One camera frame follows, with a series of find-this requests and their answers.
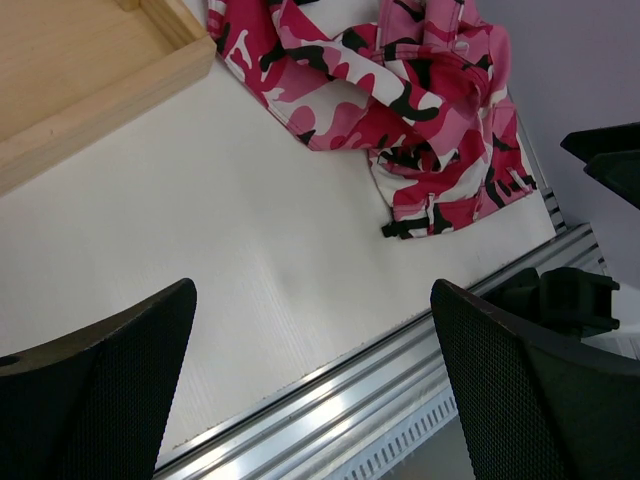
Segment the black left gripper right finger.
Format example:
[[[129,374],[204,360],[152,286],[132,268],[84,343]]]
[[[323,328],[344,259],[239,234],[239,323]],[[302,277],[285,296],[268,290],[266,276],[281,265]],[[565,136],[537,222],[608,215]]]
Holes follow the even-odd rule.
[[[431,310],[476,478],[638,478],[638,361],[444,279]]]

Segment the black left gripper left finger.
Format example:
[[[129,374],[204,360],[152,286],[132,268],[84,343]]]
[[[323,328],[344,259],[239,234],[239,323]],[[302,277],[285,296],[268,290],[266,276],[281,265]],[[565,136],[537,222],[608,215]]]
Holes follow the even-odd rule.
[[[152,478],[196,303],[185,278],[2,357],[2,478]]]

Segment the pink camouflage trousers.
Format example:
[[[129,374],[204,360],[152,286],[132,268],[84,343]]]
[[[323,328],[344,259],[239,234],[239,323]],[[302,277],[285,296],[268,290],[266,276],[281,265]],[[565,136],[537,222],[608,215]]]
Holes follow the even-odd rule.
[[[236,78],[313,151],[363,150],[385,237],[465,228],[536,189],[517,137],[507,31],[471,1],[383,1],[330,34],[348,1],[212,1]]]

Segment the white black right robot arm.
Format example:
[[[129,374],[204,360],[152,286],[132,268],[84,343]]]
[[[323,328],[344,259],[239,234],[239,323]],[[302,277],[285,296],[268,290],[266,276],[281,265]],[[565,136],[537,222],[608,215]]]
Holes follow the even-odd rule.
[[[639,124],[572,132],[561,147],[585,163],[584,172],[639,207]],[[614,317],[620,284],[582,268],[523,269],[484,295],[491,304],[557,333],[637,360],[639,326],[621,331]]]

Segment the wooden clothes rack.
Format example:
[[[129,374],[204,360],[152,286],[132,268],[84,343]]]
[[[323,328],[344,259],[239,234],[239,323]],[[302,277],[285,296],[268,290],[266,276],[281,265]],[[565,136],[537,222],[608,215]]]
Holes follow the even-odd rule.
[[[181,1],[2,2],[2,193],[206,76],[215,54]]]

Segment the aluminium right side rail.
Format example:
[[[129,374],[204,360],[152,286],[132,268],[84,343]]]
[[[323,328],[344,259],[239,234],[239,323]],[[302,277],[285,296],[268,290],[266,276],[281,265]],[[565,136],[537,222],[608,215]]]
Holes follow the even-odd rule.
[[[538,190],[543,198],[543,201],[545,203],[545,208],[549,214],[549,217],[553,224],[555,232],[557,235],[559,235],[568,230],[567,224],[561,213],[561,209],[560,209],[558,200],[554,194],[554,191],[549,185],[543,173],[543,170],[538,161],[536,152],[530,142],[529,135],[525,128],[524,121],[522,120],[520,114],[517,114],[517,119],[518,119],[518,140],[520,142],[521,149],[523,151],[523,154],[527,158],[528,165],[536,181]]]

